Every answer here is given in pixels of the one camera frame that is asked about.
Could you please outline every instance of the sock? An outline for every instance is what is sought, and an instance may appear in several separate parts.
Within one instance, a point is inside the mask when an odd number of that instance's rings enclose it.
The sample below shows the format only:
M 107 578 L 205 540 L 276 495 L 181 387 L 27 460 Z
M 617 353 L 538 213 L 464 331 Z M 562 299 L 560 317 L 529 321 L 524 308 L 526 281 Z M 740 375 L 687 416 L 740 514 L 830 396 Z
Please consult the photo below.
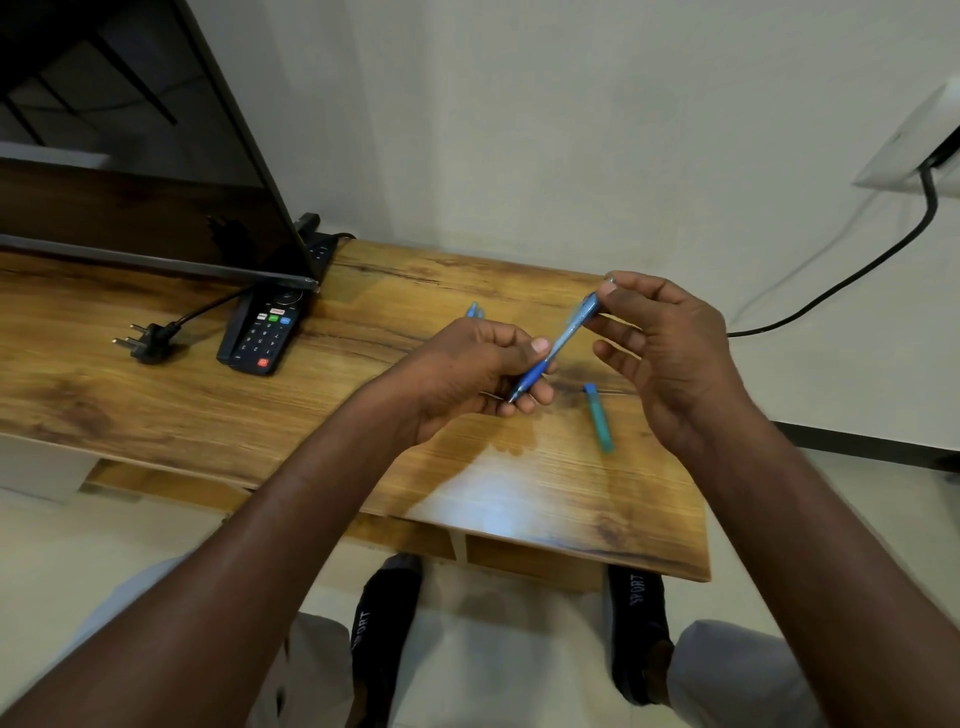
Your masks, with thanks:
M 399 553 L 387 559 L 364 587 L 350 631 L 353 683 L 365 699 L 361 726 L 386 725 L 407 633 L 417 611 L 423 563 Z
M 649 705 L 643 670 L 650 648 L 670 639 L 663 601 L 663 578 L 641 569 L 607 566 L 611 610 L 610 644 L 613 683 L 634 705 Z

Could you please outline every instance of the black power plug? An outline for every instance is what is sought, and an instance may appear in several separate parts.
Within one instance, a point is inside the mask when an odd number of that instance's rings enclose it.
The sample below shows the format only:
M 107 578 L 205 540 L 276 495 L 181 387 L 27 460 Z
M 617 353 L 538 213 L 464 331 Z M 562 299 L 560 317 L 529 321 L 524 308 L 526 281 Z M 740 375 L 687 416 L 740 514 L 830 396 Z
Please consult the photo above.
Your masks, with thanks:
M 130 324 L 130 328 L 140 332 L 138 339 L 131 339 L 128 336 L 125 339 L 113 339 L 113 343 L 129 349 L 130 356 L 141 364 L 159 364 L 161 361 L 166 361 L 174 352 L 170 340 L 180 331 L 180 324 L 172 321 L 165 327 L 160 324 L 150 324 L 146 328 Z

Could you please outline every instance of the person's right hand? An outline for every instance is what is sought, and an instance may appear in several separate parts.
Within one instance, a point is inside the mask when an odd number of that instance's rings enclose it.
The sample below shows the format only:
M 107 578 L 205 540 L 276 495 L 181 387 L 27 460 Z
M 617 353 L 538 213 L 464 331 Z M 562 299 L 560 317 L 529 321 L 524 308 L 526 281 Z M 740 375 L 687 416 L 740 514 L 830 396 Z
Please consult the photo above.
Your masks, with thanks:
M 667 449 L 699 453 L 713 428 L 754 409 L 723 316 L 666 279 L 626 271 L 607 278 L 615 283 L 601 283 L 597 297 L 605 313 L 627 323 L 603 313 L 586 322 L 610 340 L 594 342 L 593 352 L 636 386 L 650 429 Z

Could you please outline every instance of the wall socket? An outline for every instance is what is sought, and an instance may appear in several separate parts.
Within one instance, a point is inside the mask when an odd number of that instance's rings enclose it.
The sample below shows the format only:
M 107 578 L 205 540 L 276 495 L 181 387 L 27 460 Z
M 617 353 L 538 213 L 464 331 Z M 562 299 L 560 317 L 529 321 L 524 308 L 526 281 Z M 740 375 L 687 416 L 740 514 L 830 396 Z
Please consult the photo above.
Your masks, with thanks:
M 858 187 L 923 194 L 919 167 L 960 129 L 960 77 L 947 81 L 911 113 L 857 175 Z M 960 198 L 960 154 L 934 169 L 941 197 Z

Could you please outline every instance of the person's left hand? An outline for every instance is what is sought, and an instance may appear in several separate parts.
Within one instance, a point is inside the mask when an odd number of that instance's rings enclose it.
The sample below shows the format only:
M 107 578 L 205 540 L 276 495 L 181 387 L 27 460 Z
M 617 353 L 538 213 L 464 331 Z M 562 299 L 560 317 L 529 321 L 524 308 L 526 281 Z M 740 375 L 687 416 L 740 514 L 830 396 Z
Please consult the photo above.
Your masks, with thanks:
M 529 415 L 538 403 L 549 404 L 553 387 L 542 377 L 516 404 L 506 402 L 516 378 L 549 351 L 546 339 L 533 339 L 512 324 L 461 318 L 375 382 L 396 393 L 409 394 L 417 418 L 414 444 L 419 444 L 460 415 L 476 412 L 510 417 L 517 410 Z M 554 370 L 556 362 L 550 364 L 548 373 Z

